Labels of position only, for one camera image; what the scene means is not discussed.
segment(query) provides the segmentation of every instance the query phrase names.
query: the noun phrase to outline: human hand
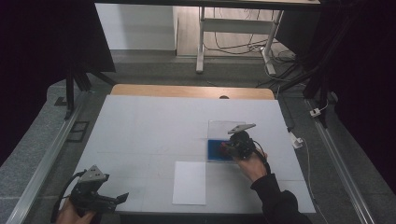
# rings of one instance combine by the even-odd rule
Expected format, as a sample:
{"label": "human hand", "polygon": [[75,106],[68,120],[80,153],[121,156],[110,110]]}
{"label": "human hand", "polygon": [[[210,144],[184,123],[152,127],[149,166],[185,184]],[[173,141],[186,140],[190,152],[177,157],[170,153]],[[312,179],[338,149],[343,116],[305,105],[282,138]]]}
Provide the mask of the human hand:
{"label": "human hand", "polygon": [[[262,154],[265,158],[268,158],[267,153]],[[265,169],[262,160],[260,160],[259,156],[256,153],[252,153],[249,158],[246,160],[241,160],[239,158],[233,157],[233,160],[238,163],[242,172],[251,180],[251,182],[255,182],[257,179],[267,175],[267,170]]]}
{"label": "human hand", "polygon": [[95,212],[90,211],[80,217],[75,206],[69,201],[69,198],[66,198],[64,206],[56,219],[56,224],[89,224],[94,216]]}

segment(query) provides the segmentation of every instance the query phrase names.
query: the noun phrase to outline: person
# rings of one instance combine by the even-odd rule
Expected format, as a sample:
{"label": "person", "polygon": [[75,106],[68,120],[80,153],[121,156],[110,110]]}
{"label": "person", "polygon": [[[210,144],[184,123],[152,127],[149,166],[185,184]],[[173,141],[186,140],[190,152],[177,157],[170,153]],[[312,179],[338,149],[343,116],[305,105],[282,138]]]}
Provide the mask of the person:
{"label": "person", "polygon": [[288,190],[280,191],[275,174],[267,174],[262,160],[256,153],[252,153],[247,160],[236,157],[233,159],[252,182],[250,188],[256,190],[262,200],[262,212],[267,223],[312,223],[307,216],[298,211],[297,198],[294,194]]}
{"label": "person", "polygon": [[96,213],[93,211],[86,212],[84,216],[79,216],[75,206],[70,202],[69,198],[64,201],[56,224],[90,224]]}

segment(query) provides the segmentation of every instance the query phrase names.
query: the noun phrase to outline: black curtain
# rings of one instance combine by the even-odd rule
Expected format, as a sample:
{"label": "black curtain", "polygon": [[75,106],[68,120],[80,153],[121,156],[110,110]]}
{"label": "black curtain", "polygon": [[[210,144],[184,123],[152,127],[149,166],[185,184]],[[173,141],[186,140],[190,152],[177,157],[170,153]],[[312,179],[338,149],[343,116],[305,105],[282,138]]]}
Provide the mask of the black curtain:
{"label": "black curtain", "polygon": [[1,1],[0,164],[46,102],[48,87],[80,63],[115,72],[93,1]]}
{"label": "black curtain", "polygon": [[395,41],[396,10],[392,1],[367,1],[335,53],[330,81],[330,89],[339,99],[335,107],[339,119],[393,192],[396,192]]}

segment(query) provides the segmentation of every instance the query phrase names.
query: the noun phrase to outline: white wall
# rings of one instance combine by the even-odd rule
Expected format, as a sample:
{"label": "white wall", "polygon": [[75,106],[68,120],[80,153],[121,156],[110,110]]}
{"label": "white wall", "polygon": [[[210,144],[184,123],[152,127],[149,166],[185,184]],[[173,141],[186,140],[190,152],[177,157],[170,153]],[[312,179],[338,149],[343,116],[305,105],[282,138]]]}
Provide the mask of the white wall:
{"label": "white wall", "polygon": [[175,50],[174,7],[96,4],[110,49]]}

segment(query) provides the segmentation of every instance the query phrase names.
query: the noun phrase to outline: aluminum rail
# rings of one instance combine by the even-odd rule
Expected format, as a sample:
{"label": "aluminum rail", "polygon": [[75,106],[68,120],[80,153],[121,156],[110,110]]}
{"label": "aluminum rail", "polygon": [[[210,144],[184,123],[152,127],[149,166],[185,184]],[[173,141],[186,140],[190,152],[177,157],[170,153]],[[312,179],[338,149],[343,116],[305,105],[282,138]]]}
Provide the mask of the aluminum rail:
{"label": "aluminum rail", "polygon": [[[308,101],[305,100],[305,103],[311,108],[314,109]],[[315,119],[315,125],[318,129],[320,137],[325,144],[327,151],[332,159],[332,164],[337,171],[337,174],[340,176],[341,182],[344,185],[346,193],[349,195],[350,201],[354,206],[356,213],[363,224],[375,224],[375,220],[370,212],[370,209],[367,206],[366,201],[364,201],[358,186],[353,180],[350,172],[347,169],[347,166],[336,146],[334,141],[332,140],[332,136],[329,133],[328,129],[323,128],[322,124],[318,119]]]}
{"label": "aluminum rail", "polygon": [[87,99],[87,92],[83,91],[79,94],[76,100],[77,106],[74,113],[72,114],[70,119],[64,122],[61,130],[58,132],[49,148],[47,148],[47,151],[41,159],[41,162],[38,164],[37,169],[35,169],[35,173],[33,174],[22,196],[18,200],[17,205],[9,216],[7,224],[23,223],[23,221],[26,219],[26,216],[29,213],[32,204],[35,201],[35,197],[37,196],[45,179],[47,178],[52,164],[58,157],[64,141],[66,140],[67,135],[73,127],[73,124],[76,121],[79,113],[81,112],[82,107],[85,105],[84,103]]}

